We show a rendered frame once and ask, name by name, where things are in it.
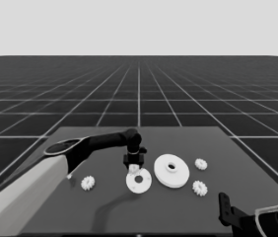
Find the white round carrier with pins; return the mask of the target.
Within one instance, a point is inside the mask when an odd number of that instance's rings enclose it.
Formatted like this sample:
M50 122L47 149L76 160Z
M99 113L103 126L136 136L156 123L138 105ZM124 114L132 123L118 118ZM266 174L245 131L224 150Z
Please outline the white round carrier with pins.
M136 182L136 178L141 177L140 183ZM147 169L142 168L136 175L128 174L126 176L126 186L134 194L143 194L147 192L152 185L152 176Z

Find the large thick white disc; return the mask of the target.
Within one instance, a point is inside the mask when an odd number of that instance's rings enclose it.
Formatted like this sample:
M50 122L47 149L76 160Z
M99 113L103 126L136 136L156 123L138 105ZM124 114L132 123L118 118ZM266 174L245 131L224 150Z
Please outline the large thick white disc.
M179 189L187 183L190 172L181 158L173 154L163 154L154 162L154 174L164 186Z

